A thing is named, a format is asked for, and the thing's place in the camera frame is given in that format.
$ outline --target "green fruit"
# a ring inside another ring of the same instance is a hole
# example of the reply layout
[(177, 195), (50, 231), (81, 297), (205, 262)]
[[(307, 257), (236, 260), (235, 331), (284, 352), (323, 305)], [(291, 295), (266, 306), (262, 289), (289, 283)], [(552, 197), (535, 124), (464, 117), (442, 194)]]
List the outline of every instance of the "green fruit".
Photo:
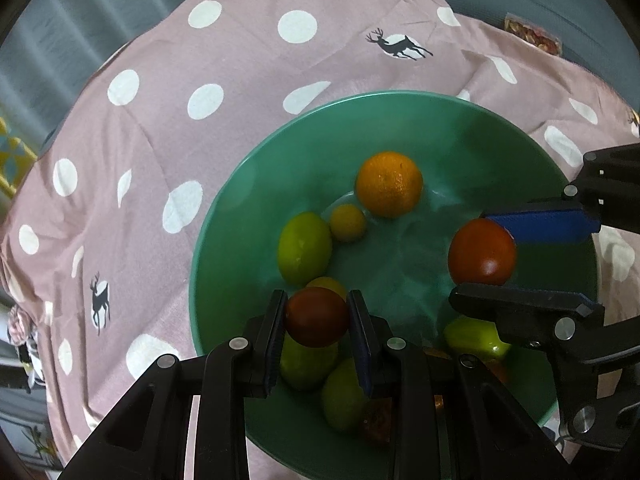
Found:
[(459, 354), (473, 354), (484, 360), (502, 359), (511, 348), (498, 337), (495, 324), (460, 316), (444, 329), (444, 339)]
[(280, 374), (296, 390), (312, 390), (320, 386), (338, 360), (338, 343), (324, 348), (309, 348), (297, 343), (286, 333)]
[(324, 274), (331, 251), (329, 225), (316, 213), (300, 213), (280, 234), (278, 268), (286, 282), (304, 286)]
[(321, 397), (324, 417), (334, 430), (351, 431), (360, 424), (367, 397), (358, 384), (353, 359), (341, 362), (329, 374)]

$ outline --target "green bowl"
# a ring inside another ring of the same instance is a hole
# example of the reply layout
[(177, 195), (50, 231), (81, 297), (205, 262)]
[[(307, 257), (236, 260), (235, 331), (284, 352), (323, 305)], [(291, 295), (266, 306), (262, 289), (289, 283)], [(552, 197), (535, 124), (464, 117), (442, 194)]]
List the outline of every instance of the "green bowl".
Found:
[[(566, 184), (516, 126), (457, 98), (389, 91), (316, 108), (255, 148), (209, 209), (191, 269), (191, 332), (199, 354), (241, 335), (274, 288), (292, 292), (276, 264), (282, 227), (302, 211), (326, 215), (335, 203), (353, 201), (361, 164), (385, 150), (420, 167), (422, 199), (399, 219), (370, 219), (363, 240), (334, 244), (327, 274), (361, 290), (395, 335), (424, 346), (441, 344), (444, 326), (456, 317), (447, 303), (453, 287), (447, 248), (455, 231), (483, 209), (558, 196)], [(519, 246), (511, 282), (596, 299), (593, 242)], [(506, 365), (511, 392), (544, 424), (556, 403), (544, 354), (513, 348)], [(245, 418), (252, 442), (308, 478), (386, 478), (385, 453), (332, 431), (318, 394), (300, 394), (279, 381), (269, 399), (246, 400)]]

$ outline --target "orange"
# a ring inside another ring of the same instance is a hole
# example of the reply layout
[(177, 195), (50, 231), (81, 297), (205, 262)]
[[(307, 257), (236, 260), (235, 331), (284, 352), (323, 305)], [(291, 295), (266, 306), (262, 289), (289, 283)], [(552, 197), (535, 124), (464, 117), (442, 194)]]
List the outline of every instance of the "orange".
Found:
[(376, 216), (398, 218), (420, 200), (422, 173), (409, 157), (381, 152), (367, 159), (356, 177), (356, 195)]

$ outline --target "packet of nuts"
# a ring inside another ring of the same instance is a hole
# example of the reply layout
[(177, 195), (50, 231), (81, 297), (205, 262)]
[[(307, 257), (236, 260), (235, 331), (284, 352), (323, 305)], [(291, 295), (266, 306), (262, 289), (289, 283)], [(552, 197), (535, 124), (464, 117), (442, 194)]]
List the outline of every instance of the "packet of nuts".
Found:
[(523, 18), (507, 14), (504, 19), (504, 30), (552, 56), (562, 56), (562, 42), (559, 38)]

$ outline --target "screw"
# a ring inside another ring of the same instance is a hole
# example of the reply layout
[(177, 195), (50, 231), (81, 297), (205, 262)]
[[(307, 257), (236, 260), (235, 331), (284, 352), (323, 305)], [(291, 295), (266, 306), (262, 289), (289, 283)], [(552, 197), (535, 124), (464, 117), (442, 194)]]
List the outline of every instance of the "screw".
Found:
[(160, 368), (171, 368), (175, 364), (175, 357), (169, 354), (161, 355), (156, 363)]
[(242, 350), (246, 348), (249, 342), (244, 337), (235, 337), (229, 341), (229, 348), (232, 350)]
[(406, 342), (400, 337), (390, 337), (386, 340), (386, 345), (392, 350), (402, 350), (406, 346)]
[(574, 416), (574, 428), (578, 433), (587, 433), (596, 421), (596, 409), (593, 406), (585, 406)]
[(554, 334), (562, 341), (569, 341), (575, 334), (575, 321), (570, 317), (561, 317), (556, 322)]
[(578, 194), (578, 188), (575, 187), (573, 184), (564, 186), (564, 194), (567, 196), (576, 196)]
[(471, 354), (462, 354), (460, 356), (460, 364), (465, 368), (475, 368), (478, 366), (478, 358)]

